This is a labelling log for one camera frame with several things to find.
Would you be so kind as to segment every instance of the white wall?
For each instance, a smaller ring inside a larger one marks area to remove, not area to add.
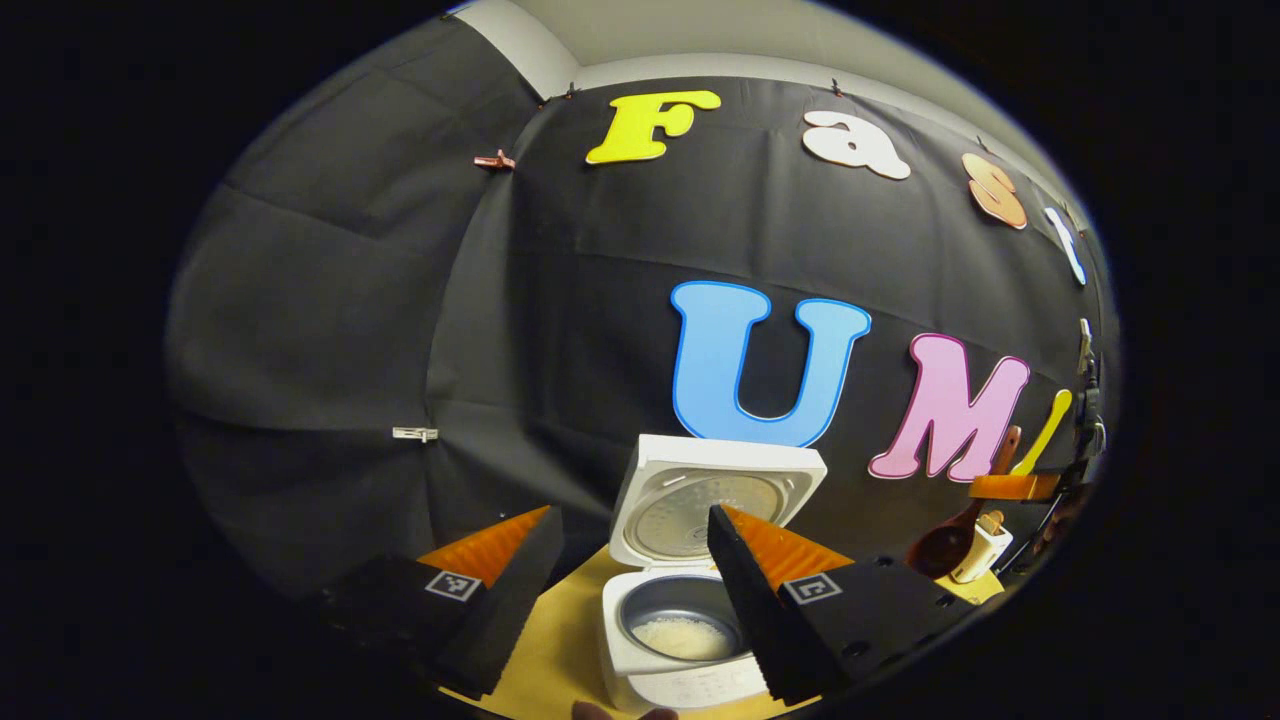
[[[998,108],[909,46],[813,3],[476,0],[457,18],[485,36],[543,97],[563,95],[570,82],[586,90],[722,76],[829,87],[835,78],[850,94],[980,136],[997,156],[1065,204],[1082,229],[1091,224],[1053,163]]]

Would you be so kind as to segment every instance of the hand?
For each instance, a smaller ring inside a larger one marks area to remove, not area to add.
[[[599,705],[577,701],[573,703],[573,711],[570,715],[570,720],[613,720],[613,717]],[[655,707],[641,715],[640,720],[680,720],[680,715],[677,715],[675,710]]]

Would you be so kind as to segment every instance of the wooden spoon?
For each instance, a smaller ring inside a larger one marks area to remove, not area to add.
[[[1010,425],[1005,441],[996,454],[992,475],[1009,473],[1009,466],[1014,462],[1014,452],[1021,438],[1023,429],[1018,425]],[[915,541],[915,544],[906,551],[906,564],[922,575],[933,579],[955,570],[973,547],[973,527],[978,521],[978,512],[982,512],[983,502],[986,500],[980,497],[974,498],[964,512],[924,533],[924,537]]]

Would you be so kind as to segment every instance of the pink letter m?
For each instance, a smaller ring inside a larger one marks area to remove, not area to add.
[[[969,443],[968,451],[951,465],[947,477],[957,483],[972,483],[977,475],[989,473],[1018,396],[1030,379],[1030,368],[1018,357],[1002,357],[970,404],[964,343],[943,334],[918,334],[911,341],[911,357],[920,368],[911,405],[893,445],[872,459],[868,471],[887,479],[911,477],[920,468],[916,454],[928,433],[931,478],[941,473],[965,443]]]

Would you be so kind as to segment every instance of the letter u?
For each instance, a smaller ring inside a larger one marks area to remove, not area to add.
[[[739,404],[739,383],[751,325],[769,316],[769,299],[739,284],[696,281],[677,286],[671,304],[684,324],[676,355],[672,402],[685,429],[696,437],[805,447],[822,437],[836,415],[854,341],[872,328],[870,315],[835,300],[796,305],[809,331],[800,396],[781,418],[756,418]]]

